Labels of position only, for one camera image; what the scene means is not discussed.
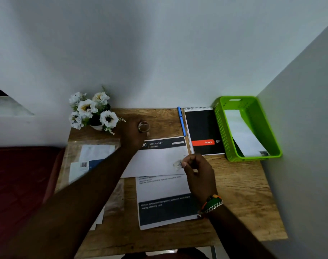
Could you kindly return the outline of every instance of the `person's left hand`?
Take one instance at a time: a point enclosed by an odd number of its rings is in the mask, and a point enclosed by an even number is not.
[[[142,121],[144,120],[140,117],[134,117],[122,124],[121,146],[130,147],[136,151],[142,147],[147,137],[147,133],[141,133],[138,129],[138,124]]]

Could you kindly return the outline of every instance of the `black notebook cover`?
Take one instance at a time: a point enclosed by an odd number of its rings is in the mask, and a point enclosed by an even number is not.
[[[209,107],[185,109],[192,152],[202,155],[224,154],[225,149],[214,111]]]

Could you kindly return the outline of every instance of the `wooden desk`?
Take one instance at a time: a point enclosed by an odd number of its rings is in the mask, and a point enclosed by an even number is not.
[[[116,109],[118,116],[142,115],[150,125],[149,139],[181,136],[177,109]],[[76,141],[118,138],[86,127],[72,129],[63,159],[56,190],[64,180],[64,170],[70,165],[69,144]],[[232,163],[224,155],[206,156],[213,166],[218,187],[227,207],[260,240],[286,239],[282,220],[273,200],[260,162]],[[89,231],[76,257],[109,256],[141,251],[159,251],[183,247],[219,245],[220,241],[207,219],[185,221],[141,231],[137,215],[135,178],[125,179],[125,210],[104,217],[103,224]]]

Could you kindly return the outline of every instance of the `artificial flower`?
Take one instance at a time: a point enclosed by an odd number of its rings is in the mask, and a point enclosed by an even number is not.
[[[72,112],[69,116],[69,121],[71,127],[80,130],[81,127],[84,127],[84,124],[82,123],[82,116],[78,112]]]
[[[106,104],[108,104],[109,99],[110,99],[110,97],[107,96],[107,94],[105,92],[98,92],[93,96],[92,101],[94,101],[98,104],[106,105]]]
[[[96,102],[93,102],[90,99],[80,101],[77,111],[80,115],[85,115],[88,118],[92,117],[92,113],[98,112],[96,107]]]
[[[82,94],[80,92],[76,92],[73,94],[69,99],[69,104],[71,107],[78,106],[79,102],[83,99],[85,99],[86,94]]]
[[[104,111],[100,114],[100,122],[107,128],[114,128],[118,122],[116,113],[110,111]]]

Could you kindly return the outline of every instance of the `flower pot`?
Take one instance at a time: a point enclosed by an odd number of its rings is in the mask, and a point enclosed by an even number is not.
[[[101,131],[103,130],[103,126],[102,125],[90,125],[94,130],[97,131]]]

